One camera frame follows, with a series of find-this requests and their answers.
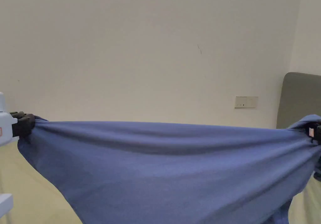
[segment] electrical socket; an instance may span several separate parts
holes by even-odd
[[[257,96],[237,96],[235,99],[235,108],[244,109],[244,108],[256,108],[258,103]]]

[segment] gray headboard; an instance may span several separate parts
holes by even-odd
[[[321,76],[288,73],[284,77],[277,128],[287,128],[310,114],[321,116]]]

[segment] blue fabric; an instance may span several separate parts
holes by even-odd
[[[321,156],[303,130],[318,121],[258,129],[37,119],[18,148],[86,224],[284,224]]]

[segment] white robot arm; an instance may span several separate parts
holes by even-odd
[[[19,140],[19,137],[13,137],[12,133],[12,124],[17,122],[17,118],[5,111],[4,95],[0,92],[0,146]]]
[[[12,124],[17,123],[17,118],[5,111],[4,95],[0,92],[0,146],[19,140],[13,137]],[[0,194],[0,218],[13,208],[13,197],[11,194]]]

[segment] wall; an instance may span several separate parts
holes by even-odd
[[[274,128],[298,7],[299,0],[0,0],[0,90],[11,111],[49,120]],[[238,95],[259,96],[258,108],[233,109]],[[55,194],[40,199],[44,190],[32,180],[40,177],[30,168],[37,178],[20,175],[27,164],[14,144],[6,150],[1,171],[15,194],[14,221],[45,223],[63,199],[49,185]],[[22,219],[39,211],[19,190],[25,182],[37,203],[53,203],[41,218]]]
[[[321,75],[321,0],[301,0],[291,71]]]

